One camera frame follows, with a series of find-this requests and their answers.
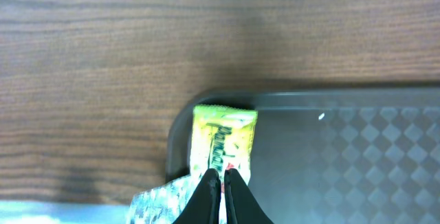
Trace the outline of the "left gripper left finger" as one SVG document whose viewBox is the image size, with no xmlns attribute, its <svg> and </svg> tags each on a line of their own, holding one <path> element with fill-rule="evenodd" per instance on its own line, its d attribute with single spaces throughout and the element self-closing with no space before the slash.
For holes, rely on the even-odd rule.
<svg viewBox="0 0 440 224">
<path fill-rule="evenodd" d="M 173 224 L 218 224 L 221 181 L 215 169 L 208 169 Z"/>
</svg>

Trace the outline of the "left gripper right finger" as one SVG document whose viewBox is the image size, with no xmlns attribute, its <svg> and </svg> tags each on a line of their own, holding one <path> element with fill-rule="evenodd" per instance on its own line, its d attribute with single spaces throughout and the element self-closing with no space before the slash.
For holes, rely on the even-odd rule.
<svg viewBox="0 0 440 224">
<path fill-rule="evenodd" d="M 273 224 L 237 169 L 225 171 L 224 189 L 227 224 Z"/>
</svg>

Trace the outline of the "foil wrapper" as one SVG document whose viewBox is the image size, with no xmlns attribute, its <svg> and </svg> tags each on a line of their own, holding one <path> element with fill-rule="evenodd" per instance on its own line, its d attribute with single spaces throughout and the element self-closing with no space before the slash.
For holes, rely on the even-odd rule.
<svg viewBox="0 0 440 224">
<path fill-rule="evenodd" d="M 200 179 L 190 175 L 136 194 L 126 224 L 171 224 L 183 212 Z"/>
</svg>

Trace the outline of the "yellow-green snack wrapper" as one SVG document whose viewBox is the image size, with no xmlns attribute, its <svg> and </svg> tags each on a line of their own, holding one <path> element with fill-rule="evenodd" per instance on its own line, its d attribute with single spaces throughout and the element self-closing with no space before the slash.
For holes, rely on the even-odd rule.
<svg viewBox="0 0 440 224">
<path fill-rule="evenodd" d="M 246 185 L 250 180 L 250 153 L 258 113 L 216 105 L 193 109 L 190 145 L 190 176 L 201 180 L 212 168 L 221 181 L 219 222 L 227 222 L 224 189 L 225 171 L 235 168 Z"/>
</svg>

